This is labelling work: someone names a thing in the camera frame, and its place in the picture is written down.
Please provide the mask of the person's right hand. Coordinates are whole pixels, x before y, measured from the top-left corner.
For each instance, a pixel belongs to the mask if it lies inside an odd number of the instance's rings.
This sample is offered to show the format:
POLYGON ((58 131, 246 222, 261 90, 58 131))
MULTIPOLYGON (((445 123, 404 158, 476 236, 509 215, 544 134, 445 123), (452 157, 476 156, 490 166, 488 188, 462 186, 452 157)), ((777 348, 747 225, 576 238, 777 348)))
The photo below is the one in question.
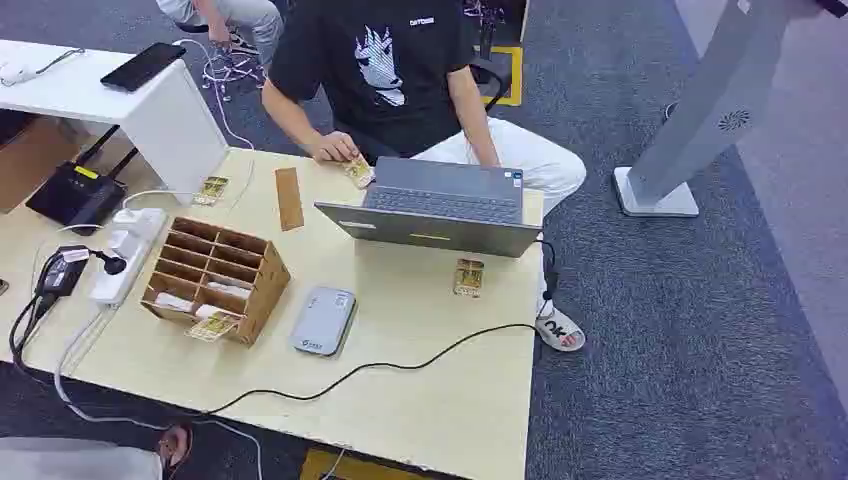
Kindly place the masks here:
POLYGON ((319 134, 308 145, 307 151, 316 161, 345 163, 361 157, 361 152, 352 137, 341 131, 333 131, 326 135, 319 134))

